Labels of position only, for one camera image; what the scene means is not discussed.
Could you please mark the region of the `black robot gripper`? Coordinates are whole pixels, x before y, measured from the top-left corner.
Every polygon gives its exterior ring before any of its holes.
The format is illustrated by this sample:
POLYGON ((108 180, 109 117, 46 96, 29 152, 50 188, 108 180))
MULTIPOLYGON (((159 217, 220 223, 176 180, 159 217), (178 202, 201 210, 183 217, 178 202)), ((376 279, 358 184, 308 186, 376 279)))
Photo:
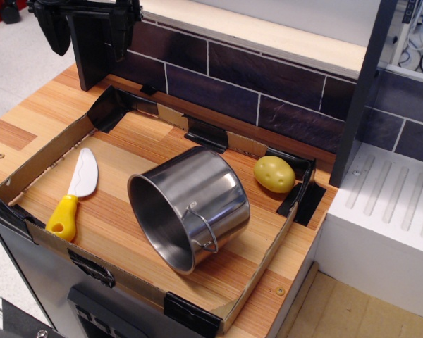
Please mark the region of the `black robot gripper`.
POLYGON ((64 56, 71 43, 67 15, 95 18, 110 16, 111 45, 116 61, 125 58, 131 45, 133 25, 142 20, 139 1, 27 1, 52 51, 64 56))

